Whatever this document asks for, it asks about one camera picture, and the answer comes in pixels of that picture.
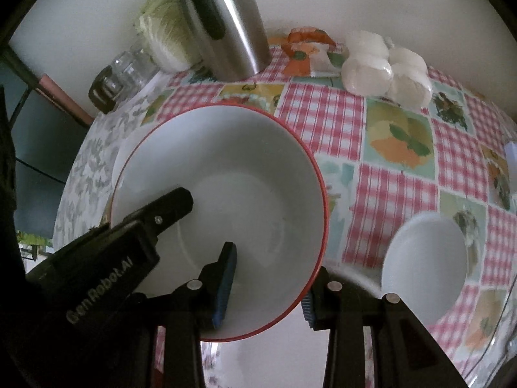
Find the small white round bowl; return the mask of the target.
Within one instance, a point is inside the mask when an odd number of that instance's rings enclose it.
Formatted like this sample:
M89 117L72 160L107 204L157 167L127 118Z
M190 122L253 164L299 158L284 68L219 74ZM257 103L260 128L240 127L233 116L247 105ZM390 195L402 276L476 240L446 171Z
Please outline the small white round bowl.
M424 211L407 220L390 242L381 290L397 294L423 324L434 325L454 307L467 271L458 225L446 215Z

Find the white bowl with vegetable print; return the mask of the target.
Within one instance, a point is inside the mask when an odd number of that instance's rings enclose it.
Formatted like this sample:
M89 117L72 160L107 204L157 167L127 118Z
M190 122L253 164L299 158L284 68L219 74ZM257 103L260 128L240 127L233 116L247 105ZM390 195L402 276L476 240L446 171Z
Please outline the white bowl with vegetable print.
M160 261L138 290L171 293L232 242L224 321L202 340L238 341L274 326L308 292L325 252L329 208L313 154L281 120L244 105L200 106L144 128L113 192L111 223L178 187L194 206L160 234Z

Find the glass jars with black tray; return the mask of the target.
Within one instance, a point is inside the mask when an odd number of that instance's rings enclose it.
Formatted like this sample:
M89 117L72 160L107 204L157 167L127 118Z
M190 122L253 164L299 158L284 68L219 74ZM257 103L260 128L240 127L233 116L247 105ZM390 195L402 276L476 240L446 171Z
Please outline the glass jars with black tray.
M144 48L136 43L123 51L93 80L89 99L103 114L131 99L160 71Z

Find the checkered patchwork tablecloth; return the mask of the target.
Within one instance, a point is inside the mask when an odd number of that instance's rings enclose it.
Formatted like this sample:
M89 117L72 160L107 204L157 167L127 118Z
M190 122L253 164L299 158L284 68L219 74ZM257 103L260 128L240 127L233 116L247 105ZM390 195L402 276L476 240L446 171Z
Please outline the checkered patchwork tablecloth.
M512 120L481 95L431 69L434 95L413 113L351 95L335 77L282 74L282 52L247 82L224 84L202 66L163 76L99 115L71 167L53 230L62 247L107 217L112 169L123 140L207 102L260 108L315 153L330 197L327 261L379 270L403 221L425 210L464 231L469 274L461 295L430 331L472 387L486 387L515 354L516 200L503 149Z

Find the napa cabbage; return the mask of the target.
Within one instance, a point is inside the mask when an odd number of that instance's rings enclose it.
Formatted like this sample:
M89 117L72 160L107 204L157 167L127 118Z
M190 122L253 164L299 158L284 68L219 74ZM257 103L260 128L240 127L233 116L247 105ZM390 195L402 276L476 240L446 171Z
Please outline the napa cabbage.
M165 72L183 72L202 60L179 0L146 0L134 27L144 50Z

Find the stainless steel thermos jug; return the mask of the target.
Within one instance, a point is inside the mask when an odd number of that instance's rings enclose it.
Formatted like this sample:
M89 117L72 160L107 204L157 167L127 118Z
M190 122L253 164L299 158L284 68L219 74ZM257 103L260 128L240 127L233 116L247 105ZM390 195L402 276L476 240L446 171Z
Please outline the stainless steel thermos jug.
M203 63L220 81L261 73L272 55L256 0L179 0Z

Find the orange printed napkin pack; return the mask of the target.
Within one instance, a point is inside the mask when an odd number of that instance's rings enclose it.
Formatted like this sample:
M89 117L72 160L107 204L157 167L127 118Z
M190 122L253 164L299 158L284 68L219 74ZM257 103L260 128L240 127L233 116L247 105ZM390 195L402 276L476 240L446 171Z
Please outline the orange printed napkin pack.
M269 37L268 44L281 50L282 74L287 77L325 78L341 74L344 55L322 29L293 28L287 35Z

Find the white buns in plastic bag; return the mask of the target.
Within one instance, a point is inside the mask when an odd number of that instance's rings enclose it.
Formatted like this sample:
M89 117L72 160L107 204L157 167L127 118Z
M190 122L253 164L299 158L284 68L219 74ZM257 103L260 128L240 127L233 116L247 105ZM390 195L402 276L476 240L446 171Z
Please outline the white buns in plastic bag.
M430 103L433 86L420 54L397 47L378 33L350 32L344 41L343 86L353 95L385 97L418 111Z

